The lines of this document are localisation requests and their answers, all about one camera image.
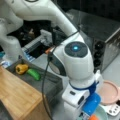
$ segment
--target table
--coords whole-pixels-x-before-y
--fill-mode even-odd
[[[33,61],[33,64],[45,69],[46,64],[47,64],[47,56],[45,54],[41,55],[39,58],[37,58],[36,60]],[[120,55],[118,55],[115,58],[115,60],[103,71],[102,75],[105,80],[110,80],[120,86],[119,71],[120,71]],[[61,78],[63,80],[63,87],[65,89],[68,84],[68,78],[67,77],[61,77]],[[64,112],[63,100],[61,98],[62,92],[57,96],[58,104],[53,109],[53,119],[54,120],[69,120]],[[109,120],[113,120],[113,119],[120,120],[120,114],[116,117],[112,117],[112,116],[108,116],[108,117],[109,117]]]

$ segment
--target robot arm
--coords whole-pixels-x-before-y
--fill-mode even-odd
[[[84,40],[79,32],[77,32],[77,28],[51,0],[5,1],[13,12],[24,20],[50,20],[56,23],[67,36],[76,33],[69,37],[65,42],[61,43],[54,52],[55,59],[58,61],[58,64],[61,64],[59,66],[62,67],[59,68],[55,61],[52,61],[50,66],[55,72],[58,71],[58,74],[67,74],[70,80],[76,80],[77,82],[74,83],[72,81],[71,84],[74,84],[77,87],[79,80],[81,80],[81,84],[83,85],[80,86],[82,88],[88,87],[94,82],[93,62],[88,47],[84,44]]]
[[[89,48],[77,28],[51,0],[5,1],[18,17],[27,21],[50,20],[68,36],[53,53],[51,51],[50,67],[57,74],[68,76],[70,79],[62,97],[69,116],[76,120],[86,99],[96,90]]]

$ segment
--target cable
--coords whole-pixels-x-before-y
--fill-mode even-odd
[[[53,55],[56,47],[57,47],[57,46],[55,46],[55,48],[53,49],[51,55]],[[49,118],[50,118],[51,120],[53,120],[53,118],[52,118],[52,116],[51,116],[51,114],[50,114],[50,112],[49,112],[49,110],[48,110],[48,108],[47,108],[46,100],[45,100],[45,98],[44,98],[44,95],[45,95],[45,94],[44,94],[44,83],[45,83],[45,77],[46,77],[46,73],[47,73],[47,69],[48,69],[48,66],[49,66],[50,61],[51,61],[51,60],[49,59],[49,60],[48,60],[48,63],[47,63],[47,66],[46,66],[46,69],[45,69],[45,72],[44,72],[44,75],[43,75],[43,80],[42,80],[42,98],[43,98],[43,104],[44,104],[45,110],[46,110]]]

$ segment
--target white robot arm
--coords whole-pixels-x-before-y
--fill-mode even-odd
[[[89,105],[87,98],[96,90],[96,77],[90,50],[77,28],[51,0],[5,1],[18,17],[27,21],[50,20],[68,36],[67,40],[51,50],[48,56],[51,59],[49,65],[54,72],[70,79],[62,96],[70,120],[76,120],[81,111],[91,115],[92,112],[87,113],[85,106]],[[99,103],[100,98],[95,97],[94,101]]]
[[[0,46],[5,52],[4,60],[10,63],[18,60],[19,55],[24,57],[18,39],[13,36],[7,36],[22,25],[23,20],[13,13],[4,0],[0,0]]]

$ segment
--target wooden board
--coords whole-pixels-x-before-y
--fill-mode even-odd
[[[1,66],[0,99],[14,120],[49,120],[42,94]]]

